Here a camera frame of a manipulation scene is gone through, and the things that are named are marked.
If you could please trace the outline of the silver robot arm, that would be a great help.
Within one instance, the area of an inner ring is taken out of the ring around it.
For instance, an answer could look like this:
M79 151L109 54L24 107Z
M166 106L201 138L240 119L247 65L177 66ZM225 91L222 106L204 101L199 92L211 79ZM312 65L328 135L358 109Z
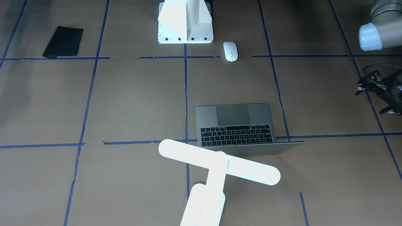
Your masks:
M401 46L402 41L402 2L400 0L376 0L370 14L370 22L359 29L359 43L363 51L376 51ZM382 78L378 71L367 72L358 81L356 95L363 91L376 93L388 106L380 114L402 113L402 71L400 66L390 65L396 72Z

